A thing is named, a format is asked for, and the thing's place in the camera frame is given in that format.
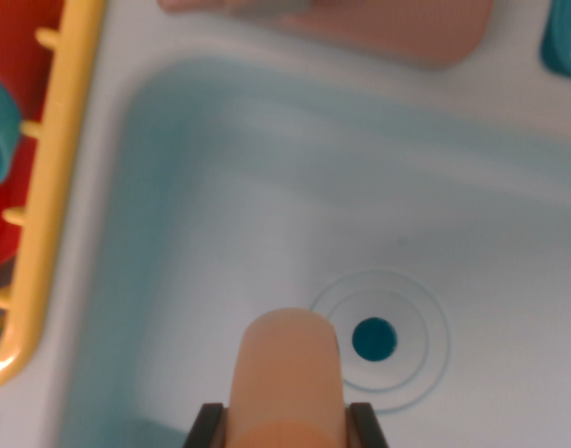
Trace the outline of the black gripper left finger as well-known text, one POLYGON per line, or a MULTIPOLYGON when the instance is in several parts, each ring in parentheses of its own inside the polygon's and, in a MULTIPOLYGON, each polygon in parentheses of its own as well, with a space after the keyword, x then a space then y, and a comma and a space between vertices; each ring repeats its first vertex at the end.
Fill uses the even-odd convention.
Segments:
POLYGON ((204 403, 183 444, 184 448, 224 448, 228 409, 222 403, 204 403))

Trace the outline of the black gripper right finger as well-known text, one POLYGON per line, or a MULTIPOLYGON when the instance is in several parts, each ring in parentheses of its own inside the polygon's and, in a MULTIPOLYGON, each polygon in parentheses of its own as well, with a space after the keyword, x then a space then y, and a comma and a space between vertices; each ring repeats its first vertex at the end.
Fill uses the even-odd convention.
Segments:
POLYGON ((351 403, 345 410, 350 448, 388 448, 373 407, 368 402, 351 403))

